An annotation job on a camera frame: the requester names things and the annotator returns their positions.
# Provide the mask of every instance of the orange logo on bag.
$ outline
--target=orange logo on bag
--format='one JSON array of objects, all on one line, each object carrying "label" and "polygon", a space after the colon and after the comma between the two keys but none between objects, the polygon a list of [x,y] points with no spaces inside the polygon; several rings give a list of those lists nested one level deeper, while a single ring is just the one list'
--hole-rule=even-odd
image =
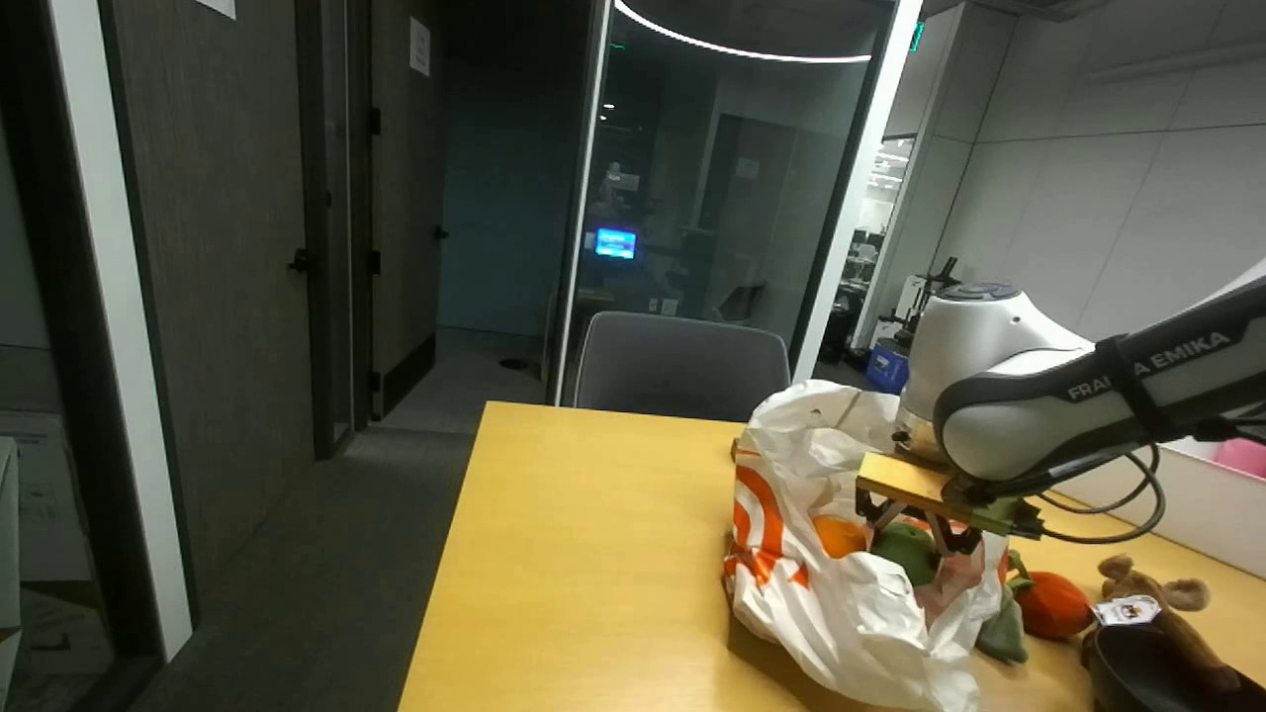
[{"label": "orange logo on bag", "polygon": [[756,507],[748,499],[731,503],[731,528],[726,528],[731,553],[723,559],[718,574],[726,582],[734,567],[743,567],[764,586],[775,562],[785,559],[783,551],[785,521],[775,492],[752,466],[734,466],[734,479],[738,479],[738,492],[756,499]]}]

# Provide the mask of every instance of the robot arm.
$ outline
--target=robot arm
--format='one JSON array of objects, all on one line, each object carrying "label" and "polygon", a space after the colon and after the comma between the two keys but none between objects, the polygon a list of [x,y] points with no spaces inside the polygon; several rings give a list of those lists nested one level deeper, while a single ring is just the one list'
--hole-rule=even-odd
[{"label": "robot arm", "polygon": [[896,446],[982,499],[1037,496],[1141,445],[1261,438],[1266,260],[1211,300],[1101,344],[1014,289],[949,289],[909,348]]}]

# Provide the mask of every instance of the glass wall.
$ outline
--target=glass wall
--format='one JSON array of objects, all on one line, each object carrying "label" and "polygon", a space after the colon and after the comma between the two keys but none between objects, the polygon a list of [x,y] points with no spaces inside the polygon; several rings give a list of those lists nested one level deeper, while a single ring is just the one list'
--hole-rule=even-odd
[{"label": "glass wall", "polygon": [[891,21],[867,0],[609,3],[568,354],[601,309],[796,348]]},{"label": "glass wall", "polygon": [[34,284],[0,126],[0,707],[75,707],[112,673],[113,637]]}]

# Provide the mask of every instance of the black chair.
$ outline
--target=black chair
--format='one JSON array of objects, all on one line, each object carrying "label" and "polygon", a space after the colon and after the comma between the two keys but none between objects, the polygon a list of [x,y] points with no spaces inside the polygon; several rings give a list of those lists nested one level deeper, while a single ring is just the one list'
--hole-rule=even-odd
[{"label": "black chair", "polygon": [[572,404],[605,413],[748,418],[792,385],[775,334],[654,313],[595,313],[581,340]]}]

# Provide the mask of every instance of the plastic bag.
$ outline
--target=plastic bag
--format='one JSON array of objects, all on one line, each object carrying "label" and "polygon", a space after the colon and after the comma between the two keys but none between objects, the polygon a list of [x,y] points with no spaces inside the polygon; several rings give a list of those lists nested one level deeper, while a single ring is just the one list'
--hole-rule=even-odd
[{"label": "plastic bag", "polygon": [[878,707],[977,707],[970,653],[1002,605],[1004,542],[985,536],[973,586],[923,611],[905,571],[853,540],[853,471],[886,453],[891,422],[892,395],[824,380],[764,398],[734,446],[723,591],[734,623],[824,690]]}]

